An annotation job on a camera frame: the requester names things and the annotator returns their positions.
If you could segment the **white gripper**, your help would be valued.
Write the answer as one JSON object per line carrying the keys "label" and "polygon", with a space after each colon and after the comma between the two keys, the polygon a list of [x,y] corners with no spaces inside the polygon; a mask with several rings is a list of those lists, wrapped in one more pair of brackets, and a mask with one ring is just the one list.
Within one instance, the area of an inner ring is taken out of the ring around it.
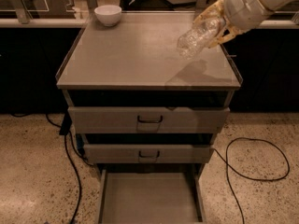
{"label": "white gripper", "polygon": [[248,31],[256,28],[272,14],[273,11],[268,9],[262,0],[218,0],[201,12],[193,20],[192,26],[198,26],[204,21],[218,20],[221,27],[224,27],[226,16],[232,25],[226,25],[208,43],[209,48],[214,48],[241,35],[241,30]]}

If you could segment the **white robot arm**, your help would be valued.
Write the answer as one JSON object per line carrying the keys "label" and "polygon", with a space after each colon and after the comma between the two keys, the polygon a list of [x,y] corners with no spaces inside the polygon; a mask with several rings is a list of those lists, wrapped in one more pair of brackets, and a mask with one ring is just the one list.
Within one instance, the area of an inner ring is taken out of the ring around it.
{"label": "white robot arm", "polygon": [[211,48],[258,27],[279,8],[294,0],[218,0],[198,15],[192,28],[197,44]]}

